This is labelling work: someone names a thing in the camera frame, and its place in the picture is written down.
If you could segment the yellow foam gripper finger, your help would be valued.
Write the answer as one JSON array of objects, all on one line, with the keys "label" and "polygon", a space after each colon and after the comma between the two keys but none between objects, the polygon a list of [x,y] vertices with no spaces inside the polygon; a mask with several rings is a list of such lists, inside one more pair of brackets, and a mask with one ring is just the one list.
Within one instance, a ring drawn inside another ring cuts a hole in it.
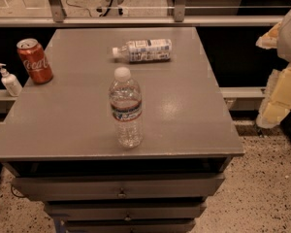
[{"label": "yellow foam gripper finger", "polygon": [[277,48],[277,38],[278,38],[278,30],[281,26],[281,23],[277,23],[274,25],[268,32],[266,32],[263,36],[260,36],[256,41],[256,46],[265,49],[276,49]]},{"label": "yellow foam gripper finger", "polygon": [[282,71],[273,69],[265,89],[265,98],[259,108],[256,124],[274,128],[291,112],[291,63]]}]

